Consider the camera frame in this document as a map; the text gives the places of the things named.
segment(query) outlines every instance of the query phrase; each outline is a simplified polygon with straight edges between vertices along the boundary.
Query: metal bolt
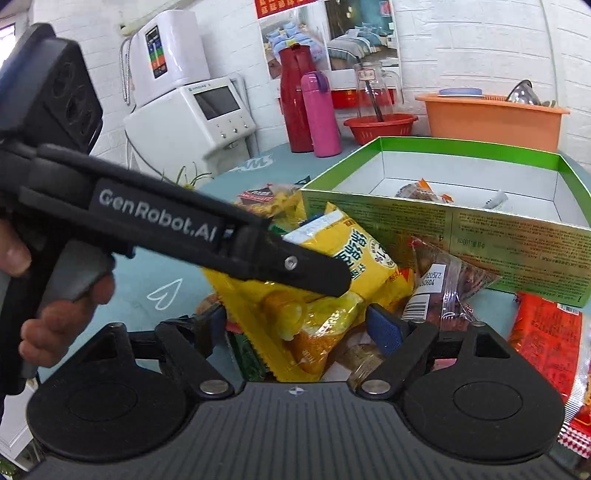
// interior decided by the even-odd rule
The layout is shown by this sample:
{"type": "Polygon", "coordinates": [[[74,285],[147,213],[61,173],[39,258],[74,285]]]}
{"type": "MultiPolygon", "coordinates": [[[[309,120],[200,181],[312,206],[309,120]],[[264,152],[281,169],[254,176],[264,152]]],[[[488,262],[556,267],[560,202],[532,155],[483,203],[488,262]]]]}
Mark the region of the metal bolt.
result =
{"type": "Polygon", "coordinates": [[[207,395],[219,395],[227,392],[230,385],[225,380],[206,380],[199,385],[199,388],[207,395]]]}
{"type": "Polygon", "coordinates": [[[361,390],[370,395],[381,395],[390,391],[390,384],[384,380],[367,380],[361,385],[361,390]]]}
{"type": "Polygon", "coordinates": [[[293,255],[291,257],[287,257],[285,259],[285,269],[292,271],[295,270],[297,267],[297,257],[294,257],[293,255]]]}

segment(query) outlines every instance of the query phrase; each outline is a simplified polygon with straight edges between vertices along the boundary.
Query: display screen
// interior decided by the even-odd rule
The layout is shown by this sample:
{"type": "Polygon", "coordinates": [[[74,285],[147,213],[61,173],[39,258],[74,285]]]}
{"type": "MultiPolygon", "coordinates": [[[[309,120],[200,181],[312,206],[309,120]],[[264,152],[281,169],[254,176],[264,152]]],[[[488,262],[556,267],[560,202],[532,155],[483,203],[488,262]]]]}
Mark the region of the display screen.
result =
{"type": "Polygon", "coordinates": [[[195,93],[194,97],[207,120],[213,120],[218,116],[226,115],[226,113],[240,110],[238,102],[228,87],[195,93]]]}
{"type": "Polygon", "coordinates": [[[166,68],[166,59],[164,58],[162,41],[160,40],[160,32],[158,31],[157,25],[148,33],[146,33],[146,43],[148,44],[148,54],[150,55],[150,62],[152,63],[154,78],[157,79],[168,71],[166,68]]]}

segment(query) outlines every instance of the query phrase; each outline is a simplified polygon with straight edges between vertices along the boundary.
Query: red poster header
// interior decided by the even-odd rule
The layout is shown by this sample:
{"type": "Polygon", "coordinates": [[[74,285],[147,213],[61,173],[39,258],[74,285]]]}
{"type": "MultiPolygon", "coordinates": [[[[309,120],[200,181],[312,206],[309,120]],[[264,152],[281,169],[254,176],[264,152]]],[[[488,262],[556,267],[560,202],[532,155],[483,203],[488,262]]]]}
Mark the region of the red poster header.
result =
{"type": "Polygon", "coordinates": [[[256,13],[258,18],[299,7],[300,5],[311,4],[316,0],[255,0],[256,13]]]}

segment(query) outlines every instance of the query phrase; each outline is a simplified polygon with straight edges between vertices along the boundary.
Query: glass pitcher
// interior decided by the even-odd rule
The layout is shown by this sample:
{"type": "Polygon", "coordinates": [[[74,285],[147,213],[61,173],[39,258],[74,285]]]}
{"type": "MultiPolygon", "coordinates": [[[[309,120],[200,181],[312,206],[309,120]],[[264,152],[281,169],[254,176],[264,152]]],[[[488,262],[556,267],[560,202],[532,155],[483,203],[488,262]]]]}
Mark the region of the glass pitcher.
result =
{"type": "Polygon", "coordinates": [[[373,117],[374,121],[382,122],[387,115],[401,110],[404,98],[400,77],[396,72],[385,70],[378,61],[357,63],[354,68],[358,117],[373,117]],[[394,84],[388,86],[386,77],[392,78],[394,84]],[[389,88],[394,89],[393,96],[389,88]]]}

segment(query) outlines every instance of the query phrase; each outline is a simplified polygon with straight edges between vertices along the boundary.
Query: red thermos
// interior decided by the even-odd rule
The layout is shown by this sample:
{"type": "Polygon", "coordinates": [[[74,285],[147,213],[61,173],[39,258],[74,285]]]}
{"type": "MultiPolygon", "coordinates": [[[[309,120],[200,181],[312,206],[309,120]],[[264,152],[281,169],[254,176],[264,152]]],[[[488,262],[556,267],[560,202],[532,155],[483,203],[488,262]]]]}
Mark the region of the red thermos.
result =
{"type": "Polygon", "coordinates": [[[316,70],[310,47],[293,45],[279,52],[281,57],[281,109],[287,127],[287,136],[293,153],[314,151],[306,105],[301,91],[301,78],[316,70]]]}

